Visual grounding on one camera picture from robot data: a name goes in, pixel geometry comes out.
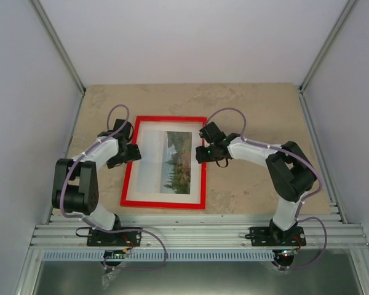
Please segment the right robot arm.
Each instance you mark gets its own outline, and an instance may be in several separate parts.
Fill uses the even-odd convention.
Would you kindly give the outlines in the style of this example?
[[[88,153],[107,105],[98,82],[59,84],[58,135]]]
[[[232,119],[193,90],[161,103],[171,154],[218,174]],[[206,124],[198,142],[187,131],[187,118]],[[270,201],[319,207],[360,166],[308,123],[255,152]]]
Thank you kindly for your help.
[[[252,141],[238,133],[225,135],[214,122],[199,130],[206,146],[196,148],[198,163],[245,160],[266,168],[279,196],[276,212],[269,223],[269,235],[276,245],[292,239],[301,201],[317,180],[314,167],[293,141],[283,145]]]

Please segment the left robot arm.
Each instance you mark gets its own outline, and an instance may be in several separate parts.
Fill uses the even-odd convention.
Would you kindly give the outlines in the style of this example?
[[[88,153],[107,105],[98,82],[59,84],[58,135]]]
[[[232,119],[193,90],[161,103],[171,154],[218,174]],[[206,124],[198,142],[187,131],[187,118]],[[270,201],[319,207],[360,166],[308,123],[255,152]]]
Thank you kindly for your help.
[[[117,119],[113,129],[101,132],[86,151],[55,164],[52,206],[67,218],[79,218],[101,229],[101,238],[108,245],[122,240],[123,228],[119,217],[99,201],[98,170],[104,165],[112,169],[140,160],[140,150],[131,143],[132,138],[132,124]]]

